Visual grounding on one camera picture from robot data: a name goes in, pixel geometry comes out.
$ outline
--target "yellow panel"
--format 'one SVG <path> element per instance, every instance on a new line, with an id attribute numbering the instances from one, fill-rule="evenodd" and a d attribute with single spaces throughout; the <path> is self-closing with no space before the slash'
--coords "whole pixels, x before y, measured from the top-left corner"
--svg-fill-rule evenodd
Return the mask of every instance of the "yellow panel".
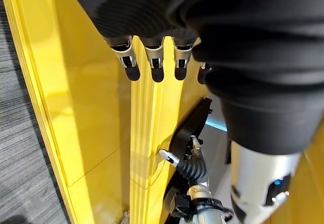
<path id="1" fill-rule="evenodd" d="M 70 219 L 114 223 L 129 205 L 131 83 L 76 0 L 4 1 Z"/>
<path id="2" fill-rule="evenodd" d="M 290 197 L 271 217 L 272 224 L 321 223 L 324 212 L 324 121 L 304 153 L 290 187 Z"/>
<path id="3" fill-rule="evenodd" d="M 145 51 L 136 43 L 137 58 L 146 60 Z M 171 136 L 185 114 L 207 95 L 206 87 L 197 82 L 199 64 L 190 62 L 187 77 L 174 77 L 173 43 L 164 41 L 165 79 L 155 83 L 151 79 L 148 62 L 141 63 L 141 78 L 132 83 L 131 123 L 131 223 L 163 223 L 163 195 L 172 172 L 156 156 L 160 148 L 168 148 Z"/>
<path id="4" fill-rule="evenodd" d="M 117 223 L 129 208 L 129 159 L 126 145 L 69 187 L 79 224 Z"/>

